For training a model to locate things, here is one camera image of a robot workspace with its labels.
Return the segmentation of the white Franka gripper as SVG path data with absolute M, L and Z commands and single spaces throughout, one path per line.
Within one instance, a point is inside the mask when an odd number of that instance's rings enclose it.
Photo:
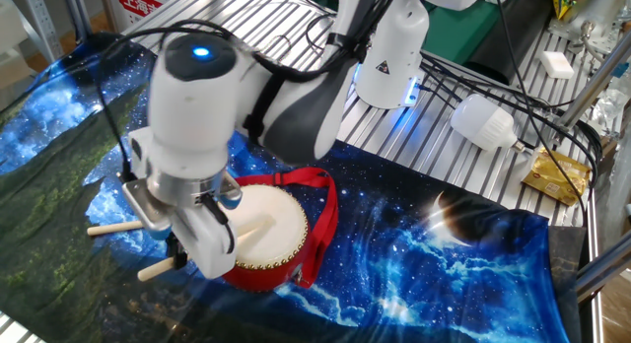
M 207 279 L 219 278 L 234 268 L 237 231 L 214 198 L 176 208 L 171 220 L 173 232 L 165 243 L 167 257 L 174 259 L 174 270 L 185 267 L 189 258 Z M 182 253 L 181 244 L 188 255 Z

